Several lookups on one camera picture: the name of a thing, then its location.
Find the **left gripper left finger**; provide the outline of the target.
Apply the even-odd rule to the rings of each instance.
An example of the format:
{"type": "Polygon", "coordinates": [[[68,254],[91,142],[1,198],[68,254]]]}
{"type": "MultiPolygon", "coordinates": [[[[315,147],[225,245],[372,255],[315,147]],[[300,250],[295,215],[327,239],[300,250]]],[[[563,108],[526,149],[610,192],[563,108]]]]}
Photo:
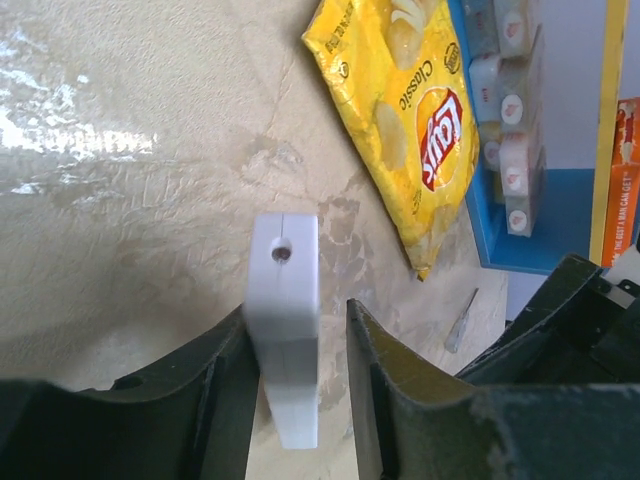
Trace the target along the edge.
{"type": "Polygon", "coordinates": [[[4,479],[242,479],[259,370],[240,309],[108,390],[1,383],[4,479]]]}

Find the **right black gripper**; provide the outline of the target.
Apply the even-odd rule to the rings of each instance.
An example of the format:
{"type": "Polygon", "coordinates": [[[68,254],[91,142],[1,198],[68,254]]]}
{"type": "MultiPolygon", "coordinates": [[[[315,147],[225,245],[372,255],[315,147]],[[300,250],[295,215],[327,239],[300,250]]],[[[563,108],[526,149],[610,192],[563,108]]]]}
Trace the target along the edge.
{"type": "Polygon", "coordinates": [[[609,270],[564,257],[457,376],[474,385],[638,383],[638,254],[623,254],[609,270]]]}

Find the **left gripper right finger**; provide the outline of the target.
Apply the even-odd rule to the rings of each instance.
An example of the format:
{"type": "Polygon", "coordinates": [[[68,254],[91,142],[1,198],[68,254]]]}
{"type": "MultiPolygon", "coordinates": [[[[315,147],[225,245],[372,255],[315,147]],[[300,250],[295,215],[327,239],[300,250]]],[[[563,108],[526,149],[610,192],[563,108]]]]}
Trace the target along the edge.
{"type": "Polygon", "coordinates": [[[346,310],[362,479],[635,479],[634,384],[474,386],[346,310]]]}

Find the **clear handle screwdriver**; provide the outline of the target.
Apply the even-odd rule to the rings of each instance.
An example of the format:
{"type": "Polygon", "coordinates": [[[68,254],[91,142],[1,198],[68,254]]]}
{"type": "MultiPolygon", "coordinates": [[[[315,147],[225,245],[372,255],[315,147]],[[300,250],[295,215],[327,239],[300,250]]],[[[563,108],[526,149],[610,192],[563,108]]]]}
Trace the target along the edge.
{"type": "Polygon", "coordinates": [[[454,322],[445,342],[444,347],[445,350],[451,354],[455,354],[458,352],[459,346],[461,344],[462,338],[466,332],[466,327],[469,319],[469,311],[477,294],[479,292],[478,288],[475,288],[474,291],[469,296],[463,310],[459,314],[458,318],[454,322]]]}

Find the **white long remote control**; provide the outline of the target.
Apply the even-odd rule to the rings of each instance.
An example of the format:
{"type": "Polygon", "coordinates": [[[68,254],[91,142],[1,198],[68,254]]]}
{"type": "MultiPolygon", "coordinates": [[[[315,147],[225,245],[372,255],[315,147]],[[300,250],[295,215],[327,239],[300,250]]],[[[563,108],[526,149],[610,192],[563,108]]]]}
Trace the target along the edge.
{"type": "Polygon", "coordinates": [[[256,217],[242,312],[282,447],[315,449],[321,313],[316,216],[256,217]]]}

